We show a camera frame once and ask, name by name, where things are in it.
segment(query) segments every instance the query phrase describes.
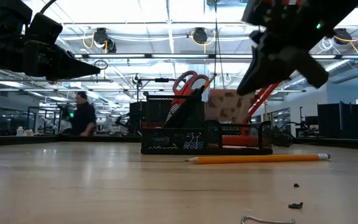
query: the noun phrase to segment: man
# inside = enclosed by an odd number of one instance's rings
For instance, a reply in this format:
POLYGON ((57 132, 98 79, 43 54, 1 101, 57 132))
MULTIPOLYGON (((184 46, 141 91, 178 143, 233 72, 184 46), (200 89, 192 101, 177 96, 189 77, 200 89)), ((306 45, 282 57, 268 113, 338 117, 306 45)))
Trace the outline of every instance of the man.
POLYGON ((84 91, 77 93, 75 103, 77 110, 74 111, 74 117, 70 119, 72 134, 83 137, 91 136, 96 125, 94 107, 88 103, 88 96, 84 91))

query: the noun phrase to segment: table surface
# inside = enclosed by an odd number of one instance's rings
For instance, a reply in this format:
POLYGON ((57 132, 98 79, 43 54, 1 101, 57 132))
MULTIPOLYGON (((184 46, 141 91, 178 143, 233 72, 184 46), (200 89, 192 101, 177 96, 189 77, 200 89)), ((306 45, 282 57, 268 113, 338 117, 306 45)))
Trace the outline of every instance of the table surface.
POLYGON ((358 149, 294 145, 275 154, 332 159, 213 165, 139 151, 139 143, 0 146, 0 223, 235 224, 245 215, 358 223, 358 149))

